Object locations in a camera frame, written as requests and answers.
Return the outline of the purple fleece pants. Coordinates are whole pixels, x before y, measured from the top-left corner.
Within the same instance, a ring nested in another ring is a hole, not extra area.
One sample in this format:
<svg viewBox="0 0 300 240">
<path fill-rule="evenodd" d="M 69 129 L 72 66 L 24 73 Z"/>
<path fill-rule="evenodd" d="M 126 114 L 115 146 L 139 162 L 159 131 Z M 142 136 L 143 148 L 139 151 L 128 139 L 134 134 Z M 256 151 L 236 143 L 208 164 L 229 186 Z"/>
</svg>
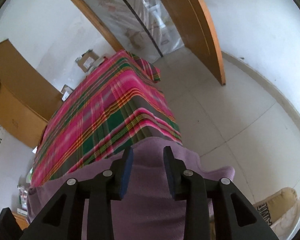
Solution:
<svg viewBox="0 0 300 240">
<path fill-rule="evenodd" d="M 170 146 L 176 159 L 186 168 L 203 178 L 233 180 L 235 169 L 224 166 L 207 171 L 202 168 L 199 155 L 176 142 L 159 137 L 148 137 L 132 145 L 134 160 L 127 193 L 122 201 L 111 202 L 114 239 L 183 239 L 186 202 L 176 202 L 168 189 L 163 161 L 163 150 Z M 83 168 L 50 180 L 42 186 L 31 186 L 27 200 L 27 220 L 32 222 L 36 215 L 70 178 L 78 181 L 94 178 L 108 170 L 111 163 L 122 157 L 123 151 L 108 159 L 101 159 Z"/>
</svg>

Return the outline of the white sack on floor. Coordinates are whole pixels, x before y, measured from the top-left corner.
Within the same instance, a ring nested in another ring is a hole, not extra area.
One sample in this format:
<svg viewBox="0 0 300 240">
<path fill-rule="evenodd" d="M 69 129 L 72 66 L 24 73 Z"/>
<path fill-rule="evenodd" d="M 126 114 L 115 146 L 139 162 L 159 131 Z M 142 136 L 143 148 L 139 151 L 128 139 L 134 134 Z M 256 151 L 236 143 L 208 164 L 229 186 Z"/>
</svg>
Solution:
<svg viewBox="0 0 300 240">
<path fill-rule="evenodd" d="M 278 239 L 292 239 L 300 222 L 300 196 L 290 187 L 282 188 L 253 207 Z"/>
</svg>

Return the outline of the wooden wardrobe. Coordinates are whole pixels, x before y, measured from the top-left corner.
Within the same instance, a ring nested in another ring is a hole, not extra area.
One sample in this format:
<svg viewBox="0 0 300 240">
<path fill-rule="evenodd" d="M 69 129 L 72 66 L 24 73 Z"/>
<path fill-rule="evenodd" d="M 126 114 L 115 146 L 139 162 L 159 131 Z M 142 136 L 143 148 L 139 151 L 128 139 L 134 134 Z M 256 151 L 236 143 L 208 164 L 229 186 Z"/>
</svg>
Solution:
<svg viewBox="0 0 300 240">
<path fill-rule="evenodd" d="M 44 79 L 9 40 L 0 42 L 0 125 L 35 148 L 62 94 Z"/>
</svg>

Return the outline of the white carton box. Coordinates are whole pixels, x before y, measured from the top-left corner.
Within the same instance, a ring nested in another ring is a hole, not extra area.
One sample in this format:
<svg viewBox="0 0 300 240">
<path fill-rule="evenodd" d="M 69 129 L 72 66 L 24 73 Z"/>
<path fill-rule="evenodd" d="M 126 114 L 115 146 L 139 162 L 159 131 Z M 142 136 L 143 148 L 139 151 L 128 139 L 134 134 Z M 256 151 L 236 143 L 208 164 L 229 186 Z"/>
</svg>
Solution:
<svg viewBox="0 0 300 240">
<path fill-rule="evenodd" d="M 61 90 L 62 101 L 64 102 L 70 96 L 70 94 L 72 92 L 73 92 L 73 89 L 71 87 L 69 87 L 68 85 L 64 85 Z"/>
</svg>

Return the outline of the plaid pink green bedsheet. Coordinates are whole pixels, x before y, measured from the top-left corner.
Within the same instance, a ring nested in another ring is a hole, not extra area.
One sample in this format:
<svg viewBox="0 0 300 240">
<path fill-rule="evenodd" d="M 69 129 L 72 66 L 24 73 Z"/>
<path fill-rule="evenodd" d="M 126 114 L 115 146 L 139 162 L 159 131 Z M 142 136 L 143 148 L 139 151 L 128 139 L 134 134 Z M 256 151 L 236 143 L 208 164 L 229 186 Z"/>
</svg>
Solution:
<svg viewBox="0 0 300 240">
<path fill-rule="evenodd" d="M 147 137 L 181 143 L 175 117 L 158 88 L 160 70 L 121 50 L 89 74 L 43 130 L 31 186 L 109 158 Z"/>
</svg>

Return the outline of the brown cardboard box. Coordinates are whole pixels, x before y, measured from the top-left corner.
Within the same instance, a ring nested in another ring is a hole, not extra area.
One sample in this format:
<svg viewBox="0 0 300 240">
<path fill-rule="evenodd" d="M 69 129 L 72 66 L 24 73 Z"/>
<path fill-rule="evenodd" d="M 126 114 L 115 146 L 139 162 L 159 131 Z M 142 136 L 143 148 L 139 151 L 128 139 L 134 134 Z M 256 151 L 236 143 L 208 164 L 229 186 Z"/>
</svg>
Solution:
<svg viewBox="0 0 300 240">
<path fill-rule="evenodd" d="M 84 73 L 87 73 L 92 64 L 98 59 L 99 56 L 93 50 L 89 49 L 76 59 L 76 63 Z"/>
</svg>

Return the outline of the wooden door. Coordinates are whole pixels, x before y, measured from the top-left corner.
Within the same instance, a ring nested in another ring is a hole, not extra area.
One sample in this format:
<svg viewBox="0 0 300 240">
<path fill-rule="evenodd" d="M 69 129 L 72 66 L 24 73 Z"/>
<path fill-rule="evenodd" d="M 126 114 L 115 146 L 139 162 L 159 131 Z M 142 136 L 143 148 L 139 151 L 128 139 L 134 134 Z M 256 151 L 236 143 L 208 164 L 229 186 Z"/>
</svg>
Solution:
<svg viewBox="0 0 300 240">
<path fill-rule="evenodd" d="M 204 0 L 161 0 L 186 48 L 198 57 L 221 85 L 226 85 L 222 51 Z"/>
</svg>

